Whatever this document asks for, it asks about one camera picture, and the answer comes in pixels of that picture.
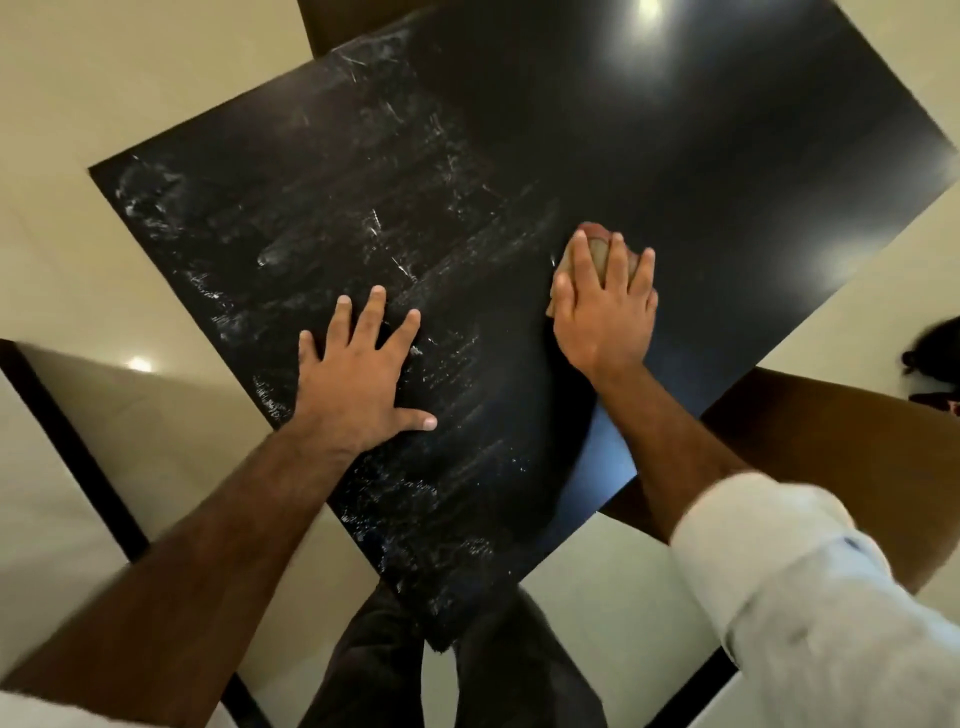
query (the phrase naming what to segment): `wrist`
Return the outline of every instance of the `wrist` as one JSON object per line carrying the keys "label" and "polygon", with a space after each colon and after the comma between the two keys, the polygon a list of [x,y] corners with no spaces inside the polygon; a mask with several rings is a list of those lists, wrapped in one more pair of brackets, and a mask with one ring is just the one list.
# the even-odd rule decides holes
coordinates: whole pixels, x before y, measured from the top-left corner
{"label": "wrist", "polygon": [[315,418],[294,415],[278,434],[286,437],[304,462],[324,465],[344,473],[360,452],[347,442],[331,436],[329,428]]}
{"label": "wrist", "polygon": [[642,361],[621,361],[597,366],[588,379],[609,409],[623,399],[626,390],[652,379],[652,376]]}

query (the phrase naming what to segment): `dark pants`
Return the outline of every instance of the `dark pants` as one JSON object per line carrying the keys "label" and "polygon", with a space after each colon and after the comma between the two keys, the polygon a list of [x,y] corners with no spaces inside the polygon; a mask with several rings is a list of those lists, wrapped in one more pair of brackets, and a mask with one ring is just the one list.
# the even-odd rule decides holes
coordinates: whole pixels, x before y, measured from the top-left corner
{"label": "dark pants", "polygon": [[[454,644],[456,728],[606,728],[603,706],[525,592]],[[422,728],[416,623],[380,584],[340,639],[300,728]]]}

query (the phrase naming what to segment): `table top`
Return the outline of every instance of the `table top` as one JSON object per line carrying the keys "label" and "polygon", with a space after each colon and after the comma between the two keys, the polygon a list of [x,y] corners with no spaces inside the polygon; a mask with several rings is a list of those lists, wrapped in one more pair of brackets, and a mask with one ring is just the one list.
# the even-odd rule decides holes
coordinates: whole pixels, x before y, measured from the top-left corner
{"label": "table top", "polygon": [[584,220],[658,250],[648,365],[699,415],[950,182],[952,146],[832,4],[467,0],[91,174],[274,425],[301,328],[386,285],[438,415],[331,500],[444,647],[635,473],[543,317]]}

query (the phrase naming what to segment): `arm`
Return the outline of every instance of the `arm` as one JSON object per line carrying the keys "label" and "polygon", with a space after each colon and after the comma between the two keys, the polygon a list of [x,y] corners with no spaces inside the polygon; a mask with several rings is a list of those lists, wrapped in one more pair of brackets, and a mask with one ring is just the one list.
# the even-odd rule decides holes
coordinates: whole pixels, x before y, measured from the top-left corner
{"label": "arm", "polygon": [[586,240],[558,275],[554,330],[623,433],[651,511],[719,638],[787,725],[960,725],[960,628],[897,585],[835,497],[750,473],[642,360],[654,259],[632,283],[612,241],[600,287]]}
{"label": "arm", "polygon": [[355,457],[401,430],[436,427],[394,409],[420,327],[411,311],[379,351],[386,291],[374,287],[350,336],[350,301],[324,359],[300,336],[291,421],[192,514],[3,681],[10,692],[102,716],[205,726],[310,524]]}
{"label": "arm", "polygon": [[584,373],[636,462],[650,509],[669,539],[693,502],[719,480],[750,469],[691,417],[643,366],[657,317],[654,252],[647,249],[632,282],[627,246],[612,237],[606,286],[587,235],[573,244],[574,281],[558,274],[554,331],[566,357]]}

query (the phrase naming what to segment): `brown chair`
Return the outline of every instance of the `brown chair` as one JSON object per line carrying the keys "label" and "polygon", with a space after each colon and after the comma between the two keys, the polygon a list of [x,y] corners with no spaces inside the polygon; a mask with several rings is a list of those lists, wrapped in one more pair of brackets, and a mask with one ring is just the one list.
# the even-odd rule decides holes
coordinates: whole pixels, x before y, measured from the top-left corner
{"label": "brown chair", "polygon": [[[703,420],[759,470],[836,494],[911,592],[960,541],[960,421],[950,415],[754,369]],[[603,513],[659,537],[636,481]]]}

